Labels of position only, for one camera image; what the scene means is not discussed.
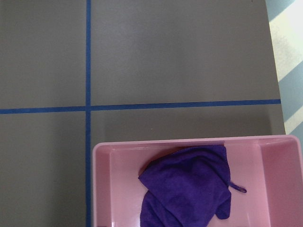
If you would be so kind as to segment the pink plastic tray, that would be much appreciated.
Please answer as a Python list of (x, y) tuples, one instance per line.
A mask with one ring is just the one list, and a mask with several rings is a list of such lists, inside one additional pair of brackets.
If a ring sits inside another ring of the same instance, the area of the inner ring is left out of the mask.
[(293, 135), (104, 142), (92, 152), (93, 226), (137, 227), (146, 188), (138, 179), (161, 156), (186, 147), (223, 145), (232, 181), (231, 214), (211, 227), (300, 227), (303, 157)]

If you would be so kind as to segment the purple microfiber cloth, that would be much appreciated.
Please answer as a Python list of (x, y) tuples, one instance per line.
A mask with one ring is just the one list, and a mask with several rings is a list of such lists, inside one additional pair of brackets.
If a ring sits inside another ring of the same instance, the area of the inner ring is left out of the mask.
[(223, 145), (189, 147), (150, 162), (138, 179), (147, 188), (142, 227), (206, 227), (213, 216), (228, 219), (232, 194)]

